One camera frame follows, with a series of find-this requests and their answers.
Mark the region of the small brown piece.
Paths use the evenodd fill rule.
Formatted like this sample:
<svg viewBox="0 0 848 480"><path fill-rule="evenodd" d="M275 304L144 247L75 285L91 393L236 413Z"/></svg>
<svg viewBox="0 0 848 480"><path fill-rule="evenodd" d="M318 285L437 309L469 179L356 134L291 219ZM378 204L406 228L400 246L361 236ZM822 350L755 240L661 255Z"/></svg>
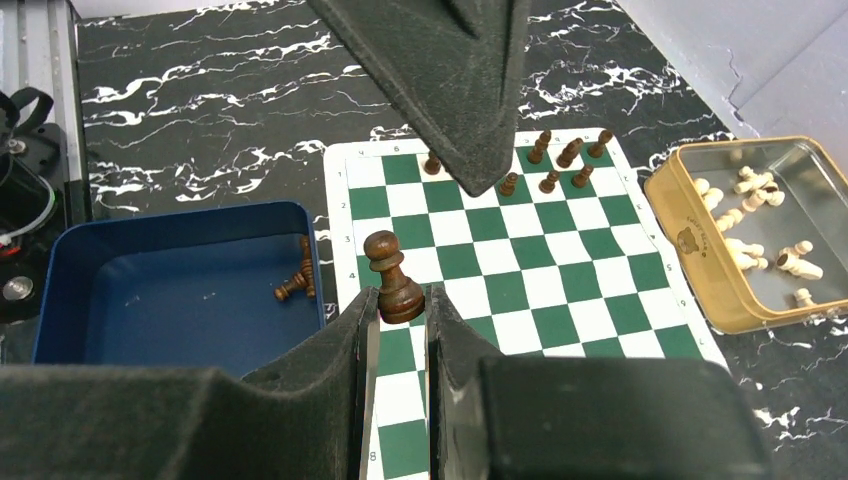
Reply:
<svg viewBox="0 0 848 480"><path fill-rule="evenodd" d="M557 170L551 170L546 174L546 177L543 178L539 183L539 190L544 194L552 193L560 179L560 172Z"/></svg>

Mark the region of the green white chess board mat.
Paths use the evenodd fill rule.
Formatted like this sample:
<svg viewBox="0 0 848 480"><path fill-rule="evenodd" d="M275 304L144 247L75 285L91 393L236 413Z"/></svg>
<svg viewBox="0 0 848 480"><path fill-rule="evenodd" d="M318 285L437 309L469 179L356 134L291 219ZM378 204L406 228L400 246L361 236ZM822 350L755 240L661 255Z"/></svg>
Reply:
<svg viewBox="0 0 848 480"><path fill-rule="evenodd" d="M446 291L459 315L507 356L692 358L720 366L671 243L661 233L622 149L600 158L581 152L567 169L554 163L568 142L593 143L597 129L552 132L539 164L526 155L537 139L520 133L510 197L466 194L444 168L428 175L419 140L330 146L324 155L338 301L378 286L363 249L389 230L403 271ZM594 166L589 183L571 179ZM539 190L551 170L556 189ZM428 379L426 320L381 332L372 424L372 479L422 479Z"/></svg>

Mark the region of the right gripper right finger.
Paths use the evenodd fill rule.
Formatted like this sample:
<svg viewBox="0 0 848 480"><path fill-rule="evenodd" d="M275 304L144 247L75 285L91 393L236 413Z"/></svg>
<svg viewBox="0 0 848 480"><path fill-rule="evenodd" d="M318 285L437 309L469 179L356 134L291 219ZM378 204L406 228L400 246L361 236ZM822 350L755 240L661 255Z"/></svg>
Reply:
<svg viewBox="0 0 848 480"><path fill-rule="evenodd" d="M728 371L692 358L507 356L425 291L433 479L772 479Z"/></svg>

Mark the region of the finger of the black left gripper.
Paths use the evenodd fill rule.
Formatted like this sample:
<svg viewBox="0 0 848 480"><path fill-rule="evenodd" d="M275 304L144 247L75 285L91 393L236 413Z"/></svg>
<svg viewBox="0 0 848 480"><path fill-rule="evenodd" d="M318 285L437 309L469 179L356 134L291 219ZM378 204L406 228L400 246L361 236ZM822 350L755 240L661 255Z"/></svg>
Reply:
<svg viewBox="0 0 848 480"><path fill-rule="evenodd" d="M509 171L530 2L310 6L468 195L482 195Z"/></svg>

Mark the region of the light wooden chess pieces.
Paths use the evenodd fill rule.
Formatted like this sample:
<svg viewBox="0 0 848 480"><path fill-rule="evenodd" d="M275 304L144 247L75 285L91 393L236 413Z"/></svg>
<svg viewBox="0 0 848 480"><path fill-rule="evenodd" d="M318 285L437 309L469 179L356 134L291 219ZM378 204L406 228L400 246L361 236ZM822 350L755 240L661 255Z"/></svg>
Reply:
<svg viewBox="0 0 848 480"><path fill-rule="evenodd" d="M819 303L838 300L847 285L842 267L841 232L831 218L834 209L826 205L834 199L830 184L816 156L801 147L768 147L763 149L719 149L704 153L685 153L683 162L690 174L703 177L725 192L715 217L738 207L747 194L735 192L741 180L738 171L750 167L757 174L770 173L779 190L785 194L780 206L766 204L747 213L741 224L723 235L748 244L761 244L770 265L764 270L747 270L743 277L754 297L765 307L782 311L794 306L790 296L806 288ZM780 250L809 241L813 250L801 258L823 269L821 280L803 279L776 266Z"/></svg>

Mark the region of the brown chess piece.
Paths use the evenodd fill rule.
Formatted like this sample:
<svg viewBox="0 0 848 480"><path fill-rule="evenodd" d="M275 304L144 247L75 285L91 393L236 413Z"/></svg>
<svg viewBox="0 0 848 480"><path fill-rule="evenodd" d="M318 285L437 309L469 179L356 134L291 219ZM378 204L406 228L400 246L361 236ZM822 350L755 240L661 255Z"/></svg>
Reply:
<svg viewBox="0 0 848 480"><path fill-rule="evenodd" d="M607 143L613 138L613 133L609 130L602 130L597 137L597 140L588 148L587 154L592 158L600 158L606 151Z"/></svg>

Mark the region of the brown pieces pair in tray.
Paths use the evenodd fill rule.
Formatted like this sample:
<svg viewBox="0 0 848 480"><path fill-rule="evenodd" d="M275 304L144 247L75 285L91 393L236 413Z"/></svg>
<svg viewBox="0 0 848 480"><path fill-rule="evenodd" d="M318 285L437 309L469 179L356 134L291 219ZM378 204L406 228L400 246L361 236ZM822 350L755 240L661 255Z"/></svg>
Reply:
<svg viewBox="0 0 848 480"><path fill-rule="evenodd" d="M298 270L274 289L274 296L280 302L287 300L298 291L304 291L310 299L314 299L317 295L310 238L306 235L302 236L299 244L302 258Z"/></svg>

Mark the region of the blue plastic tray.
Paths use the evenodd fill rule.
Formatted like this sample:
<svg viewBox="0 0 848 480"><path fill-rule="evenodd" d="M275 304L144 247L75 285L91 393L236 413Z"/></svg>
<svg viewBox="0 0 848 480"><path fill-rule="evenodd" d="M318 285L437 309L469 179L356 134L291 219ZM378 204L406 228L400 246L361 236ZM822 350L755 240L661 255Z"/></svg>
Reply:
<svg viewBox="0 0 848 480"><path fill-rule="evenodd" d="M324 327L321 296L274 294L313 238L290 201L73 227L52 250L32 360L243 376Z"/></svg>

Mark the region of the aluminium rail frame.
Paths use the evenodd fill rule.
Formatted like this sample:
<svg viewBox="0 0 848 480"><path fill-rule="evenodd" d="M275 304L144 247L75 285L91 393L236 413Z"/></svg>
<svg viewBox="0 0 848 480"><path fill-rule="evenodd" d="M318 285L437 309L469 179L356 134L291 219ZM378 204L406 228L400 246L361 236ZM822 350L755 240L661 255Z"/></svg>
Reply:
<svg viewBox="0 0 848 480"><path fill-rule="evenodd" d="M73 225L91 219L78 79L77 21L69 1L1 3L1 90L35 87L54 99L48 116L64 132L66 208Z"/></svg>

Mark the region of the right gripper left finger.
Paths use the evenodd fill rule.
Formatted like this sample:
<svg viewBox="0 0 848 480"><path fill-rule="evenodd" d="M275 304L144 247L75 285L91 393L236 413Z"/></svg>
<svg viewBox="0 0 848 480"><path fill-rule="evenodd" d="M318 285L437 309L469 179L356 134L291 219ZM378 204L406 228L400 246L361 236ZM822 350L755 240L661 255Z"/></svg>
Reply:
<svg viewBox="0 0 848 480"><path fill-rule="evenodd" d="M377 293L241 379L216 368L5 366L5 479L362 479Z"/></svg>

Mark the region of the gold metal tin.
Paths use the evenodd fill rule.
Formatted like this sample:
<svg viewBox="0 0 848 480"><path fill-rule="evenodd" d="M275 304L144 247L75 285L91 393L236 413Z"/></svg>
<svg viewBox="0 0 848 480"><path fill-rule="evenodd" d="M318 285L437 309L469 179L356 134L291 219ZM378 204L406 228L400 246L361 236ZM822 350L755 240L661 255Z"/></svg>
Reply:
<svg viewBox="0 0 848 480"><path fill-rule="evenodd" d="M847 180L815 140L684 145L645 193L718 330L846 314Z"/></svg>

